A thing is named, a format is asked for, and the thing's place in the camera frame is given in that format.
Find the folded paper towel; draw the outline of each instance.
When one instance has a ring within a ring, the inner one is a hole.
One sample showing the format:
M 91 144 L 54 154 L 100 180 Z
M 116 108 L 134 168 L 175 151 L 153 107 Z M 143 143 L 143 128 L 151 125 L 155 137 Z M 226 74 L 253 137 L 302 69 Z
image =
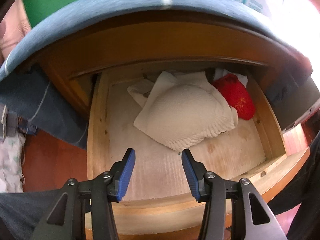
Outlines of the folded paper towel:
M 133 125 L 155 141 L 181 152 L 204 138 L 235 128 L 237 122 L 236 110 L 209 84 L 204 72 L 174 76 L 164 71 Z
M 132 96 L 132 98 L 139 104 L 139 106 L 144 107 L 153 85 L 153 82 L 149 81 L 148 79 L 143 79 L 133 86 L 128 87 L 127 91 L 130 96 Z

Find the wooden floor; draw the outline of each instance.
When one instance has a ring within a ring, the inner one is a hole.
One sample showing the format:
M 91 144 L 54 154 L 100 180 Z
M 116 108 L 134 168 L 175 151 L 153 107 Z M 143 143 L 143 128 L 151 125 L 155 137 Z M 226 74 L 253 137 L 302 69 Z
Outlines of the wooden floor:
M 25 192 L 57 189 L 69 178 L 87 180 L 87 152 L 44 131 L 27 137 L 25 159 Z
M 294 154 L 308 146 L 301 125 L 284 134 L 287 154 Z M 87 179 L 86 151 L 58 140 L 40 131 L 37 136 L 27 137 L 25 146 L 25 164 L 22 172 L 26 183 L 25 192 L 57 189 L 69 178 L 78 181 Z M 285 233 L 298 210 L 293 208 L 277 215 Z

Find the dark fabric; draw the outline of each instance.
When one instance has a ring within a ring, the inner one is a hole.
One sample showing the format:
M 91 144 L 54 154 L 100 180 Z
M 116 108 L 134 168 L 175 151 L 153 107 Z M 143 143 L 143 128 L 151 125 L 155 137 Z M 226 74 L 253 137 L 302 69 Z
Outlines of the dark fabric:
M 0 194 L 0 217 L 16 240 L 28 240 L 59 190 Z
M 88 122 L 61 96 L 40 67 L 24 74 L 13 72 L 0 82 L 0 103 L 52 136 L 86 149 Z
M 0 240 L 15 240 L 13 235 L 0 217 Z
M 310 145 L 310 156 L 290 183 L 269 203 L 277 215 L 301 206 L 287 234 L 288 240 L 320 239 L 320 132 Z

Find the orange wooden surface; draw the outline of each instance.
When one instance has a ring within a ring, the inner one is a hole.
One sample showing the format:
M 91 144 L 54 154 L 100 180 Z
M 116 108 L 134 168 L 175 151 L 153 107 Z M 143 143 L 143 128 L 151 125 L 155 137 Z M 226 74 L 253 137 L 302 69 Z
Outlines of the orange wooden surface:
M 303 132 L 301 124 L 297 125 L 295 128 L 286 132 L 284 135 L 284 145 L 287 151 L 287 155 L 294 154 L 298 151 L 301 151 L 308 147 L 308 142 L 306 136 Z M 287 234 L 292 223 L 294 216 L 296 215 L 299 206 L 288 210 L 282 214 L 276 215 L 276 218 L 279 224 L 282 227 L 282 230 Z
M 57 189 L 69 178 L 87 180 L 87 152 L 39 131 L 27 137 L 22 173 L 25 192 Z
M 155 235 L 119 235 L 119 240 L 196 240 L 198 239 L 200 226 L 188 228 L 181 231 L 161 233 Z M 87 240 L 93 240 L 92 230 L 86 228 Z M 224 240 L 229 240 L 231 233 L 228 230 L 224 230 Z

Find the blue gripper pad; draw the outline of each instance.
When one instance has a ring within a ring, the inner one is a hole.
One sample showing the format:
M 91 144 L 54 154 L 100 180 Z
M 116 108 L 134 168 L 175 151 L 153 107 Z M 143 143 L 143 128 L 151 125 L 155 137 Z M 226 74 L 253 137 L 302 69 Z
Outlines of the blue gripper pad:
M 196 177 L 195 171 L 191 166 L 190 160 L 187 157 L 185 150 L 182 151 L 181 158 L 182 158 L 182 166 L 184 169 L 184 173 L 186 174 L 186 177 L 187 177 L 191 194 L 196 199 L 196 201 L 198 201 L 200 199 L 199 182 Z
M 112 165 L 110 173 L 113 175 L 111 184 L 108 185 L 108 198 L 113 202 L 120 202 L 125 196 L 130 182 L 136 153 L 128 148 L 121 161 Z

